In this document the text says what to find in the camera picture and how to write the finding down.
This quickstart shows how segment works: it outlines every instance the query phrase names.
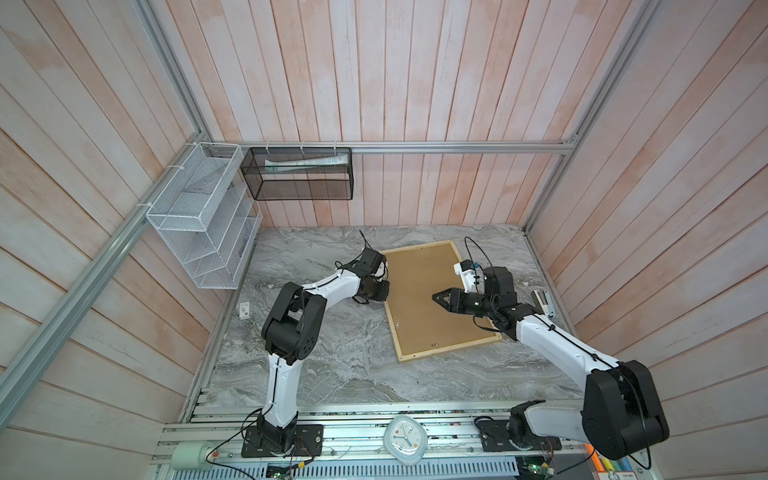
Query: marble tabletop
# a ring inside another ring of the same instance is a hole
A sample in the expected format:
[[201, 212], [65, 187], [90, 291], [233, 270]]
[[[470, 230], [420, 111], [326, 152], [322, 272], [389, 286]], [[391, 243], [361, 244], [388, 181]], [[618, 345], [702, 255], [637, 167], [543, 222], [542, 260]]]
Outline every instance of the marble tabletop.
[[[358, 227], [270, 228], [257, 235], [239, 302], [250, 302], [250, 318], [232, 313], [207, 406], [258, 406], [266, 396], [266, 360], [261, 326], [280, 287], [330, 275], [362, 249]], [[530, 302], [544, 280], [522, 231], [509, 225], [475, 227], [363, 227], [377, 250], [453, 239], [465, 256], [464, 236], [485, 250], [494, 265], [515, 276], [518, 297]], [[475, 261], [482, 254], [470, 243]], [[555, 323], [564, 326], [556, 316]], [[504, 340], [400, 363], [382, 303], [343, 300], [326, 312], [317, 346], [304, 362], [300, 405], [379, 402], [566, 399], [582, 396], [562, 371], [505, 336]]]

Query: clock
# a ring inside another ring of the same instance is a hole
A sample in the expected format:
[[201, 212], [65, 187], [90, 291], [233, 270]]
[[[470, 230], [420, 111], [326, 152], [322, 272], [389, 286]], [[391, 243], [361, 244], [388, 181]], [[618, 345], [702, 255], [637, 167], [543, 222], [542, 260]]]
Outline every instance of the clock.
[[427, 450], [427, 432], [411, 417], [397, 416], [384, 431], [384, 448], [403, 465], [416, 465]]

